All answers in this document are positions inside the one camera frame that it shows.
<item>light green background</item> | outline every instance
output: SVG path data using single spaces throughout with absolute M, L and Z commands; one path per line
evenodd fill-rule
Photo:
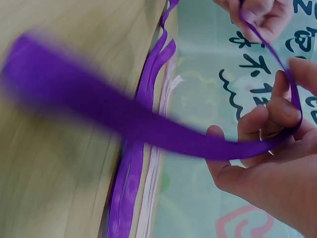
M 244 107 L 242 114 L 245 114 L 255 106 L 254 95 L 247 89 L 250 86 L 260 88 L 264 82 L 273 85 L 275 72 L 280 68 L 267 49 L 260 45 L 239 49 L 237 44 L 229 42 L 229 38 L 237 37 L 238 28 L 230 22 L 228 13 L 212 0 L 181 0 L 178 14 L 178 74 L 185 82 L 179 84 L 174 91 L 171 100 L 172 118 L 202 131 L 206 131 L 211 124 L 217 124 L 223 128 L 226 137 L 236 138 L 236 110 L 228 102 L 230 94 L 222 88 L 219 71 L 225 69 L 224 75 L 230 81 L 229 89 L 237 93 L 235 103 Z M 312 50 L 308 53 L 302 52 L 294 41 L 292 47 L 295 54 L 285 47 L 285 41 L 294 37 L 295 31 L 305 30 L 307 26 L 317 29 L 314 9 L 312 15 L 307 16 L 299 8 L 299 12 L 274 44 L 284 60 L 290 56 L 305 56 L 314 60 L 314 38 Z M 260 69 L 258 77 L 252 78 L 251 69 L 238 66 L 248 64 L 242 57 L 243 53 L 248 53 L 256 61 L 262 55 L 272 74 L 268 75 Z M 302 99 L 310 95 L 303 89 L 300 89 L 300 93 Z M 304 101 L 302 105 L 306 117 L 311 119 L 312 108 Z M 246 205 L 246 201 L 215 187 L 204 160 L 168 154 L 163 168 L 155 237 L 216 238 L 216 220 Z M 244 219 L 249 224 L 242 229 L 242 235 L 250 238 L 250 230 L 261 227 L 266 222 L 266 215 L 263 211 L 253 211 L 233 219 L 226 225 L 228 238 L 235 238 L 236 226 Z M 264 237 L 297 238 L 301 235 L 275 221 L 273 228 Z

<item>satin ribbon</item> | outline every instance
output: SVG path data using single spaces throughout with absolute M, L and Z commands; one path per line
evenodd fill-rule
M 297 85 L 290 70 L 256 29 L 244 22 L 284 69 L 291 86 L 291 102 L 302 111 Z M 126 139 L 211 160 L 246 159 L 265 153 L 294 134 L 302 121 L 265 141 L 233 142 L 204 135 L 127 98 L 107 84 L 104 75 L 89 69 L 79 58 L 70 57 L 29 33 L 22 34 L 13 43 L 2 73 L 7 90 L 29 106 L 40 106 L 44 111 L 55 113 L 75 113 Z

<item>ribbon strip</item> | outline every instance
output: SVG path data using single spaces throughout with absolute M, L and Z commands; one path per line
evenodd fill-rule
M 283 66 L 256 29 L 247 24 L 285 70 L 291 85 L 292 104 L 302 111 L 290 70 Z M 130 140 L 212 160 L 246 159 L 262 154 L 283 143 L 301 124 L 300 121 L 294 128 L 285 128 L 266 141 L 233 142 L 204 135 L 128 99 L 106 84 L 104 76 L 89 70 L 80 60 L 50 48 L 28 33 L 13 43 L 2 73 L 7 89 L 23 102 L 48 111 L 75 113 Z
M 163 49 L 167 41 L 167 31 L 164 28 L 170 11 L 179 0 L 169 0 L 169 7 L 160 20 L 163 34 L 156 42 L 149 54 L 140 79 L 135 101 L 149 110 L 153 108 L 154 86 L 161 67 L 173 56 L 176 51 L 174 40 Z M 139 190 L 144 157 L 144 142 L 127 140 L 124 145 L 124 154 L 114 185 L 109 222 L 108 238 L 129 237 L 133 221 L 134 204 Z

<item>beige fabric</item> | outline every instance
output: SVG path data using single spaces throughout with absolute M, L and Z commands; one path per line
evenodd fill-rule
M 79 49 L 132 95 L 164 0 L 1 0 L 0 56 L 39 27 Z M 118 138 L 0 96 L 0 237 L 96 238 Z

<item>human hand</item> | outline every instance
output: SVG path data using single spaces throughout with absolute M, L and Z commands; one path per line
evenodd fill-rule
M 213 0 L 230 13 L 231 21 L 237 25 L 251 42 L 260 43 L 259 38 L 244 24 L 239 17 L 239 0 Z M 279 37 L 290 22 L 293 14 L 292 0 L 245 0 L 242 14 L 247 22 L 252 24 L 261 36 L 268 42 Z
M 296 82 L 317 96 L 317 64 L 304 59 L 290 60 Z M 238 122 L 238 140 L 268 139 L 300 120 L 300 112 L 286 100 L 289 84 L 279 71 L 272 100 L 258 106 Z M 207 134 L 223 136 L 211 126 Z M 296 134 L 269 152 L 241 161 L 245 168 L 230 162 L 207 160 L 218 188 L 239 196 L 294 227 L 305 237 L 317 237 L 317 128 L 303 120 Z

